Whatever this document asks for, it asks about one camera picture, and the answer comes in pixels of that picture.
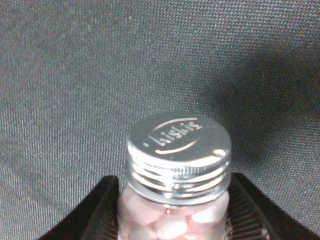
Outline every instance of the jar lid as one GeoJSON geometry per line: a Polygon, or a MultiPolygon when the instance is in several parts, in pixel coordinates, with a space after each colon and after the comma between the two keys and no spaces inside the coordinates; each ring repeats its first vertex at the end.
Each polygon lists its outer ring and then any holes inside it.
{"type": "Polygon", "coordinates": [[[128,184],[161,204],[214,200],[231,181],[231,139],[217,121],[169,112],[143,119],[128,137],[128,184]]]}

